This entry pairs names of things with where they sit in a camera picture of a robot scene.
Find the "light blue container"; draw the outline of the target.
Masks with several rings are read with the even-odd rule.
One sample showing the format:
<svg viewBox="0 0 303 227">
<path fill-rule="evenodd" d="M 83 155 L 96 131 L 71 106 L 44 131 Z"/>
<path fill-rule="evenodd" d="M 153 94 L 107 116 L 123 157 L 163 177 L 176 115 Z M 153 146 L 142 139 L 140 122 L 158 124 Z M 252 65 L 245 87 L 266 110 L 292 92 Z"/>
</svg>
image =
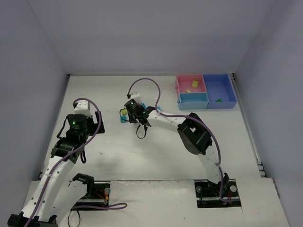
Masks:
<svg viewBox="0 0 303 227">
<path fill-rule="evenodd" d="M 207 108 L 209 99 L 206 92 L 180 93 L 177 103 L 179 110 L 200 110 Z"/>
</svg>

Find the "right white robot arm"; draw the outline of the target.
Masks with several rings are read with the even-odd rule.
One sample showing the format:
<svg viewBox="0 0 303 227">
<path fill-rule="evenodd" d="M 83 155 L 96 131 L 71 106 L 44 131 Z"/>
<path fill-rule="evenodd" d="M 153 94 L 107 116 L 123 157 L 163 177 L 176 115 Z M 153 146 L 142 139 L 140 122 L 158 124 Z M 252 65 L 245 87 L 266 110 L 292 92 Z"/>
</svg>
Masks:
<svg viewBox="0 0 303 227">
<path fill-rule="evenodd" d="M 228 175 L 222 171 L 218 161 L 219 156 L 213 151 L 207 151 L 214 139 L 211 133 L 202 125 L 201 119 L 195 113 L 190 115 L 172 115 L 156 111 L 155 107 L 143 108 L 134 99 L 125 103 L 130 120 L 148 127 L 159 127 L 178 133 L 184 147 L 193 155 L 197 155 L 206 172 L 211 187 L 222 189 L 229 181 Z"/>
</svg>

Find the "pink container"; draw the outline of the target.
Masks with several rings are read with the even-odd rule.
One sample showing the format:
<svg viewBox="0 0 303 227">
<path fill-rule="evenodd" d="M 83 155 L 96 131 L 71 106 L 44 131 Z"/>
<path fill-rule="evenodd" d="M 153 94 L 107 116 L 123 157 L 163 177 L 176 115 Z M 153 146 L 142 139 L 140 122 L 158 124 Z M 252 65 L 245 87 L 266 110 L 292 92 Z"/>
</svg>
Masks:
<svg viewBox="0 0 303 227">
<path fill-rule="evenodd" d="M 198 87 L 192 88 L 193 80 L 198 81 Z M 177 75 L 175 80 L 177 93 L 186 93 L 189 89 L 191 93 L 206 92 L 205 81 L 202 74 Z"/>
</svg>

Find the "yellow-green small lego brick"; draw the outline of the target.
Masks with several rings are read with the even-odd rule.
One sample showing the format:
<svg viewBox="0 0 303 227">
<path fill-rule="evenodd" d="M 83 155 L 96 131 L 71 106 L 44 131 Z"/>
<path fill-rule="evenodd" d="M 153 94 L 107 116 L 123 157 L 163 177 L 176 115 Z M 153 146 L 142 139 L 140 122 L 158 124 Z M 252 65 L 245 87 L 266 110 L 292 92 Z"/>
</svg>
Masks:
<svg viewBox="0 0 303 227">
<path fill-rule="evenodd" d="M 126 108 L 124 108 L 124 109 L 121 109 L 121 115 L 122 116 L 127 116 L 128 115 L 128 111 L 127 111 L 127 109 Z"/>
</svg>

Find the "periwinkle blue container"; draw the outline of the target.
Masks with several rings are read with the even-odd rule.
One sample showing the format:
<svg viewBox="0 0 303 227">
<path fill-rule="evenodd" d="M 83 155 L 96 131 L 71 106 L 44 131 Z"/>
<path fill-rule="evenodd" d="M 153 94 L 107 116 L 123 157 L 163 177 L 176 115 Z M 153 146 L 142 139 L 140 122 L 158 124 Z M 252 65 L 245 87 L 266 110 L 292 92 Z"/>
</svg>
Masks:
<svg viewBox="0 0 303 227">
<path fill-rule="evenodd" d="M 232 109 L 237 98 L 228 74 L 204 74 L 205 87 L 209 103 L 207 109 Z"/>
</svg>

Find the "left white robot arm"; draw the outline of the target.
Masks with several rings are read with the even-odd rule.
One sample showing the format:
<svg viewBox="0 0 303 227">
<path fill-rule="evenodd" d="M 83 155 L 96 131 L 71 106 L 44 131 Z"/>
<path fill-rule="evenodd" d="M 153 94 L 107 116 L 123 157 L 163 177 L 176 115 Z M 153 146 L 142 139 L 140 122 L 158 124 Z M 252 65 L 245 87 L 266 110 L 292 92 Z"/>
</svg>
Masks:
<svg viewBox="0 0 303 227">
<path fill-rule="evenodd" d="M 77 201 L 94 191 L 94 178 L 76 174 L 63 194 L 59 194 L 68 173 L 78 159 L 85 161 L 85 146 L 105 132 L 100 111 L 95 112 L 94 123 L 90 111 L 66 116 L 70 128 L 59 138 L 51 152 L 46 171 L 32 197 L 19 214 L 11 214 L 9 227 L 57 227 Z"/>
</svg>

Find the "blue small lego brick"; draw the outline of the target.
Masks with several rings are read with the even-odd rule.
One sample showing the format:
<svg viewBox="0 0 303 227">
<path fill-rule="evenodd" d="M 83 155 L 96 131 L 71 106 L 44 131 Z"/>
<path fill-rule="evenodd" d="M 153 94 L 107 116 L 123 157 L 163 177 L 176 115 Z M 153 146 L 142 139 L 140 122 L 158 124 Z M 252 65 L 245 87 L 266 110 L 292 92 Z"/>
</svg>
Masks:
<svg viewBox="0 0 303 227">
<path fill-rule="evenodd" d="M 121 116 L 121 117 L 120 117 L 120 122 L 121 122 L 121 123 L 126 123 L 126 122 L 129 122 L 129 119 L 128 119 L 127 116 Z"/>
</svg>

